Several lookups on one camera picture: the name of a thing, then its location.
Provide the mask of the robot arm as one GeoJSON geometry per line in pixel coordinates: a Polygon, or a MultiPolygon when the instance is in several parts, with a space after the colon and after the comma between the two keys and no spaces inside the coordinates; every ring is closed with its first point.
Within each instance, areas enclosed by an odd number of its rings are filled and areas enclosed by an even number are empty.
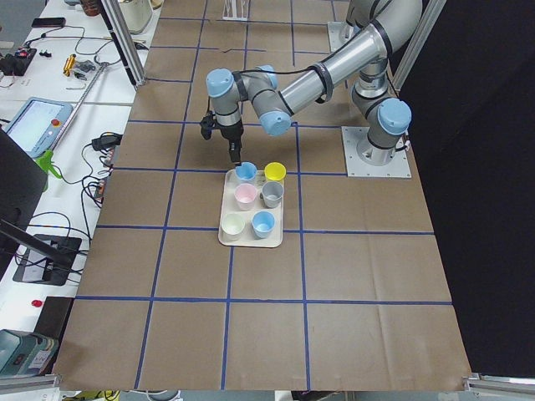
{"type": "Polygon", "coordinates": [[[206,76],[208,106],[201,135],[211,138],[214,130],[229,143],[234,165],[240,165],[244,132],[239,105],[250,102],[261,126],[273,136],[285,133],[292,116],[311,103],[331,100],[334,88],[353,74],[357,100],[382,99],[389,56],[401,48],[416,30],[422,14],[420,1],[352,1],[345,25],[354,35],[340,48],[317,63],[297,72],[298,78],[279,89],[279,72],[269,65],[231,71],[213,69],[206,76]]]}

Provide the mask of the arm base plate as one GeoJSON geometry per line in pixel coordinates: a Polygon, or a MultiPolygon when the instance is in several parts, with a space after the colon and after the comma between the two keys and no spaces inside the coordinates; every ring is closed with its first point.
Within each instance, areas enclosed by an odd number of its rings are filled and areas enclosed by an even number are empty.
{"type": "Polygon", "coordinates": [[[329,48],[331,53],[341,48],[360,30],[359,27],[351,26],[345,21],[328,22],[327,29],[329,36],[329,48]]]}
{"type": "Polygon", "coordinates": [[[347,176],[351,178],[410,179],[412,174],[403,140],[389,150],[376,148],[368,138],[369,127],[342,126],[347,176]]]}

